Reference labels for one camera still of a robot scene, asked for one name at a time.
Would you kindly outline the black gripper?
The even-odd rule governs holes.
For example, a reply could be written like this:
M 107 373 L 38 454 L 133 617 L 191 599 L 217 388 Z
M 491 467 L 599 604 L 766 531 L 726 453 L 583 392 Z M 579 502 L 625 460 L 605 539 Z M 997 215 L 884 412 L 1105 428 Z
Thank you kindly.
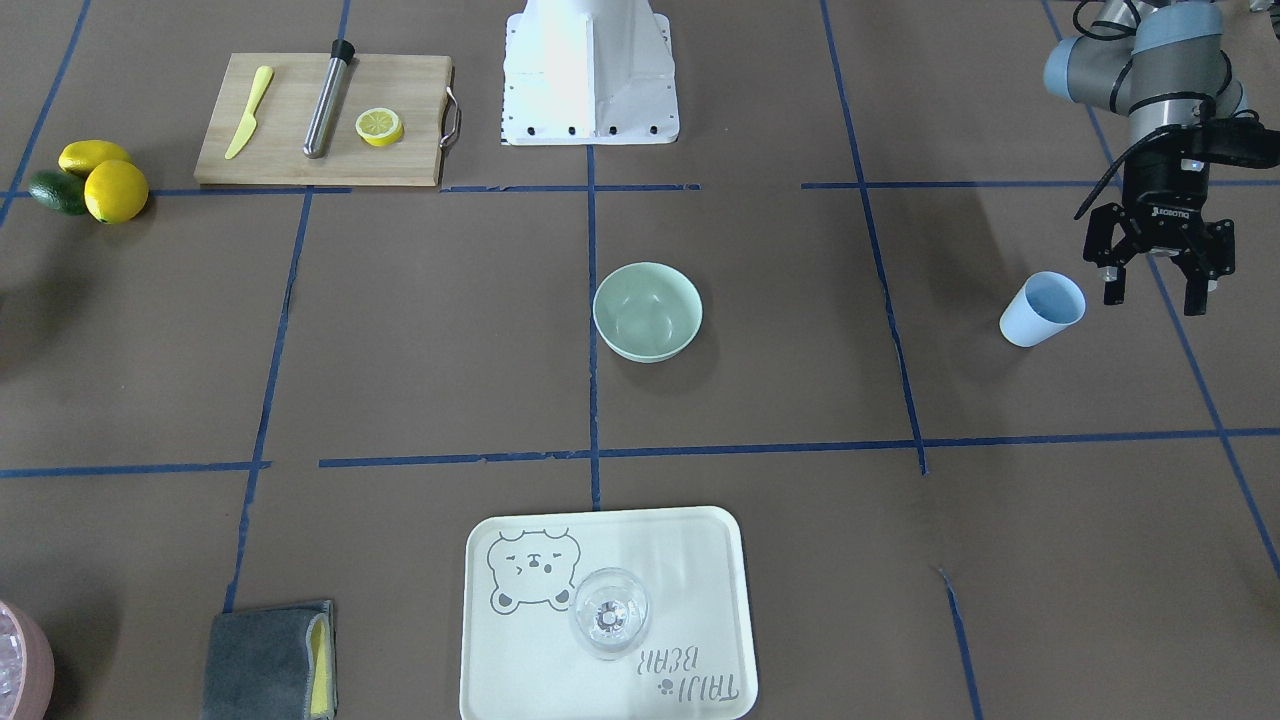
M 1185 277 L 1184 316 L 1207 313 L 1210 286 L 1220 263 L 1235 261 L 1234 224 L 1202 217 L 1211 163 L 1169 150 L 1137 150 L 1119 163 L 1121 200 L 1092 206 L 1083 258 L 1100 263 L 1103 305 L 1117 306 L 1126 292 L 1126 265 L 1138 254 L 1164 250 Z

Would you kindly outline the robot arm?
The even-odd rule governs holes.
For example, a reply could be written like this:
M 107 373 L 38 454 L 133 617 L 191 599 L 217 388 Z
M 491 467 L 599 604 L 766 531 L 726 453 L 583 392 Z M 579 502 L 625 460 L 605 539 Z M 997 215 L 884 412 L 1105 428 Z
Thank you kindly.
M 1180 269 L 1188 316 L 1203 315 L 1234 272 L 1231 222 L 1203 217 L 1211 170 L 1229 164 L 1213 142 L 1253 117 L 1222 32 L 1210 1 L 1106 1 L 1044 63 L 1052 95 L 1128 122 L 1128 146 L 1076 210 L 1088 219 L 1083 256 L 1102 270 L 1107 305 L 1124 301 L 1128 265 L 1142 254 Z

